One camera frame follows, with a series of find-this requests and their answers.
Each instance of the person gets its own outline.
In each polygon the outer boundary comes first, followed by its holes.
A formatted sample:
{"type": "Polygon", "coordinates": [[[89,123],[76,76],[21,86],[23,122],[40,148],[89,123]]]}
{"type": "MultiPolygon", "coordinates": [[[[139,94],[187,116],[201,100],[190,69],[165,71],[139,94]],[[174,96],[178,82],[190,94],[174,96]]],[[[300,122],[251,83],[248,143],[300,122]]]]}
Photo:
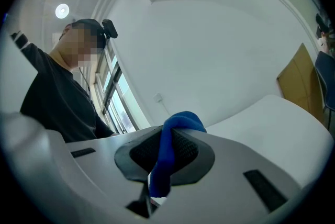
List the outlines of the person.
{"type": "Polygon", "coordinates": [[[21,32],[12,34],[12,38],[38,71],[23,101],[22,114],[38,120],[46,129],[58,131],[66,143],[113,135],[71,73],[106,46],[104,29],[96,20],[68,24],[49,54],[28,42],[21,32]]]}

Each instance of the black shirt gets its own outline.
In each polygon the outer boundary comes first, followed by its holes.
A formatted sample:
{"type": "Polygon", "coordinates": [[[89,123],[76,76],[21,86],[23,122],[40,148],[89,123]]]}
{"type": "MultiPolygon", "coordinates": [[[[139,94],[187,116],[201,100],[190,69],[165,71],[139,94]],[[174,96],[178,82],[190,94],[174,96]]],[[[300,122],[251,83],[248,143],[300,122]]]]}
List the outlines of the black shirt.
{"type": "Polygon", "coordinates": [[[24,41],[20,38],[16,44],[38,73],[24,99],[21,113],[38,120],[46,129],[58,131],[66,143],[112,135],[73,74],[36,45],[24,41]]]}

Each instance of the black cap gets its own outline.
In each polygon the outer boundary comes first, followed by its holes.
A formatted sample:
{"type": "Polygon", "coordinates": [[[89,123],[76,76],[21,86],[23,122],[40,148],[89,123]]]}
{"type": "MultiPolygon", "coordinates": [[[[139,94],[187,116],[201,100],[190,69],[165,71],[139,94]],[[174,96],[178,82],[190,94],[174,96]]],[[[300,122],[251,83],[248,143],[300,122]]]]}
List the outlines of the black cap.
{"type": "Polygon", "coordinates": [[[106,37],[104,28],[95,19],[79,19],[72,24],[84,24],[91,30],[91,35],[97,36],[97,48],[104,49],[106,46],[106,37]]]}

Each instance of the brown cardboard panel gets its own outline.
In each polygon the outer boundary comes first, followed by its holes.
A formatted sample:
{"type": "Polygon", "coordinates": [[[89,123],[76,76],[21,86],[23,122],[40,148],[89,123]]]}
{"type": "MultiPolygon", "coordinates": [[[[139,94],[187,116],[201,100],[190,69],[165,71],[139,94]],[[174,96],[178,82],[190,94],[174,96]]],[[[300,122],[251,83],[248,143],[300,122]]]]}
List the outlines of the brown cardboard panel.
{"type": "Polygon", "coordinates": [[[323,123],[319,80],[303,43],[277,80],[285,99],[305,109],[323,123]]]}

